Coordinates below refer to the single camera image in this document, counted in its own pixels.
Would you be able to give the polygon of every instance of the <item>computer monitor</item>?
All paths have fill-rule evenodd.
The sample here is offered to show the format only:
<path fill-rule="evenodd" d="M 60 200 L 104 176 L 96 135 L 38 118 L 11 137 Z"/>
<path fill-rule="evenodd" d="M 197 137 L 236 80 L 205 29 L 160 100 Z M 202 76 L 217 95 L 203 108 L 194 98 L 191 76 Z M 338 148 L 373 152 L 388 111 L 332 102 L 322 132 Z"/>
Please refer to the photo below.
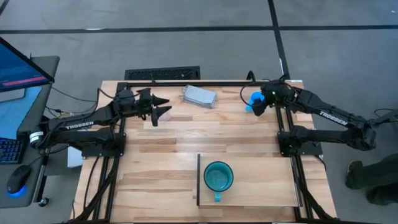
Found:
<path fill-rule="evenodd" d="M 0 37 L 0 101 L 24 96 L 25 88 L 54 82 L 54 78 Z"/>

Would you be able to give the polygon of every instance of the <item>leg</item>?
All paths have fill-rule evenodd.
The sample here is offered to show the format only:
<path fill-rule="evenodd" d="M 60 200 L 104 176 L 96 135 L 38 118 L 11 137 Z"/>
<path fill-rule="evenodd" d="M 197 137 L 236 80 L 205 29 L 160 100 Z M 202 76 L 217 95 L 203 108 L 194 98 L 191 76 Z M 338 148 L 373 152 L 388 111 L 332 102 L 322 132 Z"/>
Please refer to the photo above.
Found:
<path fill-rule="evenodd" d="M 360 161 L 352 162 L 346 176 L 346 186 L 351 189 L 361 189 L 398 182 L 397 163 L 398 154 L 393 154 L 381 162 L 365 167 Z"/>
<path fill-rule="evenodd" d="M 385 186 L 375 187 L 366 196 L 367 200 L 375 205 L 398 203 L 398 182 Z"/>

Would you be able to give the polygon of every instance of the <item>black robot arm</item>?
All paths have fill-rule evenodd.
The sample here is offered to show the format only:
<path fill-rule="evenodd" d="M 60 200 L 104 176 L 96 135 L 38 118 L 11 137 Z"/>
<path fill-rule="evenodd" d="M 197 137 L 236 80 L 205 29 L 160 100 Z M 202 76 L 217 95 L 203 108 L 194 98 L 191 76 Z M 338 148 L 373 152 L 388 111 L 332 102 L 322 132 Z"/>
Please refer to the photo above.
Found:
<path fill-rule="evenodd" d="M 152 125 L 157 126 L 158 117 L 171 106 L 157 107 L 169 100 L 150 94 L 150 89 L 139 91 L 139 100 L 131 90 L 121 90 L 106 106 L 93 113 L 53 118 L 39 124 L 29 136 L 30 144 L 36 149 L 50 148 L 65 143 L 81 150 L 82 156 L 121 156 L 125 135 L 114 133 L 113 126 L 123 118 L 137 116 L 146 120 L 151 116 Z M 97 131 L 81 131 L 92 125 L 109 126 Z"/>
<path fill-rule="evenodd" d="M 263 114 L 267 106 L 275 106 L 294 113 L 299 111 L 317 114 L 348 128 L 346 131 L 319 131 L 294 126 L 289 133 L 282 133 L 289 135 L 285 139 L 290 147 L 300 147 L 307 141 L 344 143 L 362 151 L 376 147 L 376 132 L 368 120 L 323 102 L 311 91 L 290 86 L 281 78 L 261 86 L 261 93 L 264 95 L 264 100 L 254 100 L 252 104 L 256 116 Z"/>

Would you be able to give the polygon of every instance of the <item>wooden board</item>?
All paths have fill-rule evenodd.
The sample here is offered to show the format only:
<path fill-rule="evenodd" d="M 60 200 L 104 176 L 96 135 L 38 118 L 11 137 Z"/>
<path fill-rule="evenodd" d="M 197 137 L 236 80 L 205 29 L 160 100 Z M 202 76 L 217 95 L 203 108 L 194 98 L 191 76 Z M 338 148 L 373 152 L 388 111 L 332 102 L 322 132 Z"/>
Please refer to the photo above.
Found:
<path fill-rule="evenodd" d="M 106 81 L 101 89 L 114 95 L 117 84 L 118 81 Z M 292 82 L 291 85 L 302 87 L 301 82 Z M 240 87 L 206 88 L 217 92 L 214 109 L 183 103 L 179 97 L 181 89 L 152 88 L 155 95 L 170 99 L 168 105 L 173 106 L 171 119 L 160 122 L 159 127 L 153 128 L 150 121 L 127 119 L 127 145 L 120 160 L 111 222 L 294 221 L 291 207 L 197 207 L 197 154 L 280 157 L 276 139 L 279 129 L 274 109 L 266 109 L 260 117 L 245 111 L 239 97 Z M 243 96 L 248 99 L 251 92 L 258 90 L 259 87 L 248 87 Z M 98 104 L 105 106 L 110 100 L 101 95 Z M 293 114 L 293 119 L 297 125 L 313 127 L 309 114 Z M 302 158 L 308 188 L 320 205 L 335 216 L 322 163 L 312 156 Z M 76 215 L 83 209 L 87 179 L 94 160 L 89 158 L 83 163 L 75 197 Z M 102 159 L 94 169 L 87 202 L 98 188 L 101 165 Z M 100 218 L 104 217 L 107 198 L 107 195 L 103 197 Z"/>
<path fill-rule="evenodd" d="M 204 179 L 204 171 L 214 161 L 227 163 L 234 173 L 232 186 L 214 201 L 214 191 Z M 292 163 L 286 157 L 200 158 L 200 205 L 214 206 L 298 206 Z"/>

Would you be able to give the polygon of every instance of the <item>teal mug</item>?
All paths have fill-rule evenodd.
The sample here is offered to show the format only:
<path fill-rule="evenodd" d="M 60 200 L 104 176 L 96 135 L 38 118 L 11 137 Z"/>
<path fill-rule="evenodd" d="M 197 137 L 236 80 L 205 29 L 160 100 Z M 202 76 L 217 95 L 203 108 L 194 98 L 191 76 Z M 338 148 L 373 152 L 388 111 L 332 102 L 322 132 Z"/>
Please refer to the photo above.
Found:
<path fill-rule="evenodd" d="M 225 162 L 216 161 L 207 165 L 205 169 L 205 184 L 214 191 L 214 201 L 221 201 L 221 193 L 228 190 L 234 182 L 234 173 Z"/>

